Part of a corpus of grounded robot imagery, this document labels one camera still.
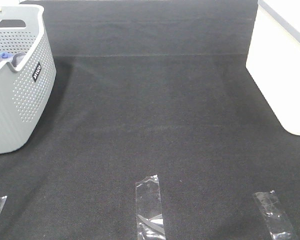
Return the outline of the grey terry towel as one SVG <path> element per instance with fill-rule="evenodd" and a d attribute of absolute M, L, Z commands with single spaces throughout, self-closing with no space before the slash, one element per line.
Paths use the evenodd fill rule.
<path fill-rule="evenodd" d="M 7 58 L 7 59 L 0 58 L 0 62 L 2 62 L 2 61 L 8 61 L 8 62 L 10 62 L 12 64 L 12 66 L 14 68 L 16 68 L 20 64 L 20 62 L 23 60 L 23 58 L 25 57 L 26 53 L 25 52 L 19 52 L 19 53 L 12 54 L 12 55 L 13 55 L 13 57 L 11 57 L 11 58 Z"/>

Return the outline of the blue towel in basket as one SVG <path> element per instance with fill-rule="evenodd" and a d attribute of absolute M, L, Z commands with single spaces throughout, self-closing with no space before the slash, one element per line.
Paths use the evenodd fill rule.
<path fill-rule="evenodd" d="M 8 52 L 0 52 L 0 58 L 1 59 L 9 59 L 11 57 L 13 57 L 13 55 L 8 53 Z"/>

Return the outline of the black table cloth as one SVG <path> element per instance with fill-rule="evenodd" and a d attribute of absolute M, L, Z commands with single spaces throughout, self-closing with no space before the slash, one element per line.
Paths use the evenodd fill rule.
<path fill-rule="evenodd" d="M 56 67 L 27 143 L 0 155 L 0 240 L 134 240 L 157 175 L 169 240 L 300 238 L 300 136 L 246 69 L 255 0 L 42 0 Z"/>

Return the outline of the clear tape strip middle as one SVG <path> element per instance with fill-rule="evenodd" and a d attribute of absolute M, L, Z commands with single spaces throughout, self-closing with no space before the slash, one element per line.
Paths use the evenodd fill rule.
<path fill-rule="evenodd" d="M 135 211 L 138 240 L 165 240 L 160 183 L 157 175 L 135 184 Z"/>

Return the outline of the grey perforated laundry basket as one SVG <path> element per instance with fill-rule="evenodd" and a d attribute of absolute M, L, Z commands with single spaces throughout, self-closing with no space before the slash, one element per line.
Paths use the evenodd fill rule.
<path fill-rule="evenodd" d="M 43 13 L 37 4 L 0 6 L 0 21 L 24 23 L 0 27 L 0 53 L 26 53 L 17 67 L 0 62 L 0 154 L 28 141 L 52 92 L 56 67 Z"/>

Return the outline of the cream plastic storage box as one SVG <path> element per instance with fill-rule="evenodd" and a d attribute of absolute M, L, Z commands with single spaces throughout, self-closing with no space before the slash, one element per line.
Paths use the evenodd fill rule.
<path fill-rule="evenodd" d="M 300 0 L 259 0 L 246 69 L 281 126 L 300 136 Z"/>

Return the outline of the clear tape strip right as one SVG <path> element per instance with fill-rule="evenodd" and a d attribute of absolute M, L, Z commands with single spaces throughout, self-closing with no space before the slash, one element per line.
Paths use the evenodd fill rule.
<path fill-rule="evenodd" d="M 253 199 L 265 221 L 272 240 L 298 240 L 293 225 L 274 190 L 256 192 Z"/>

